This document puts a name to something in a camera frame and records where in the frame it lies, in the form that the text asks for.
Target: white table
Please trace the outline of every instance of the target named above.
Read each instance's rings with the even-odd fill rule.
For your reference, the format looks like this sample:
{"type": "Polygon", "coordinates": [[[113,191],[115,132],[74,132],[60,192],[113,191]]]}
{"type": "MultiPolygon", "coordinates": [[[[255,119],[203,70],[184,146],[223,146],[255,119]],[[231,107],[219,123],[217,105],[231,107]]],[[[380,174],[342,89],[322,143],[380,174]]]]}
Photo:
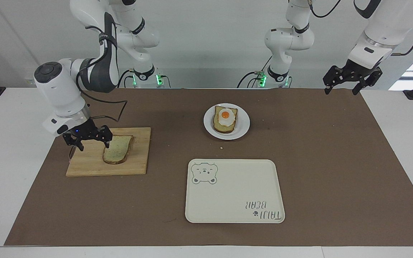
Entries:
{"type": "MultiPolygon", "coordinates": [[[[401,92],[362,95],[413,183],[413,101],[401,92]]],[[[54,140],[41,126],[50,113],[35,88],[9,88],[0,97],[0,257],[413,256],[413,247],[2,247],[54,140]]]]}

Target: white wall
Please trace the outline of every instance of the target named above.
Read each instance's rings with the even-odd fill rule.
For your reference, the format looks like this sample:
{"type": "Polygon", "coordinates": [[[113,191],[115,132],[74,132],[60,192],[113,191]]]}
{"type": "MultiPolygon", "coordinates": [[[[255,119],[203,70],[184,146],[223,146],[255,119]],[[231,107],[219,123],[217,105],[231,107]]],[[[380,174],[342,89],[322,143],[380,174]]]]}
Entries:
{"type": "MultiPolygon", "coordinates": [[[[315,10],[326,13],[335,2],[317,1],[315,10]]],[[[266,31],[289,26],[285,0],[138,0],[138,5],[161,33],[161,44],[150,49],[154,62],[178,87],[235,87],[269,58],[266,31]]],[[[366,25],[351,0],[342,1],[327,18],[312,17],[315,44],[308,51],[292,51],[292,86],[323,88],[323,75],[332,65],[344,65],[366,25]]],[[[413,31],[398,50],[412,43],[413,31]]],[[[131,67],[131,60],[119,53],[121,70],[131,67]]],[[[97,34],[73,18],[69,0],[0,0],[1,85],[28,86],[23,78],[43,62],[97,54],[97,34]]],[[[376,88],[389,88],[412,63],[413,53],[384,62],[376,88]]]]}

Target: bear drawing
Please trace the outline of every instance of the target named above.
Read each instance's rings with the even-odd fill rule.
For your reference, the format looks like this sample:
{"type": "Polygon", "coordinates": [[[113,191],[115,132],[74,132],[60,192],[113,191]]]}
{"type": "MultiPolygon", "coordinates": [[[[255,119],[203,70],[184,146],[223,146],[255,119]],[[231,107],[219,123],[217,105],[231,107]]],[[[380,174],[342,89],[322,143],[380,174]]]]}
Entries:
{"type": "Polygon", "coordinates": [[[215,164],[200,163],[194,164],[190,171],[192,171],[192,183],[198,184],[200,182],[208,182],[214,185],[216,183],[216,172],[218,167],[215,164]]]}

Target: bread slice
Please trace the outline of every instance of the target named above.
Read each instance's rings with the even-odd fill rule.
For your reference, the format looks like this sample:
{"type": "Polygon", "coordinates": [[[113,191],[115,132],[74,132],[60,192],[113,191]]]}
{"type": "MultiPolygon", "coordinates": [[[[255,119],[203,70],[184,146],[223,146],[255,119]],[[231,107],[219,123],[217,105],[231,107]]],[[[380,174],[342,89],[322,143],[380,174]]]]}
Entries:
{"type": "Polygon", "coordinates": [[[113,165],[124,163],[127,160],[132,139],[132,135],[113,135],[109,148],[105,147],[103,150],[103,161],[113,165]]]}
{"type": "Polygon", "coordinates": [[[213,128],[219,132],[219,133],[223,133],[223,134],[230,134],[231,132],[234,131],[235,129],[235,124],[237,122],[237,113],[238,113],[238,109],[236,108],[230,108],[230,107],[225,107],[228,108],[230,110],[232,110],[232,112],[234,113],[234,115],[236,116],[235,121],[233,122],[233,124],[231,124],[230,126],[223,126],[219,123],[219,112],[223,109],[225,109],[222,106],[215,106],[215,113],[214,113],[214,117],[213,117],[213,128]]]}

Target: egg yolk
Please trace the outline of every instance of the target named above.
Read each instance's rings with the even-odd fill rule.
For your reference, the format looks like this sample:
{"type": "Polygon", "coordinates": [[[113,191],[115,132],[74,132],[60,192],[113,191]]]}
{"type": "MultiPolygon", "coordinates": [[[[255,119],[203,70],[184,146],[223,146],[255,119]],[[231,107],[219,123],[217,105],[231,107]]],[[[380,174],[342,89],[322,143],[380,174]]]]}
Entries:
{"type": "Polygon", "coordinates": [[[228,119],[230,115],[229,112],[223,112],[221,116],[223,117],[223,119],[228,119]]]}

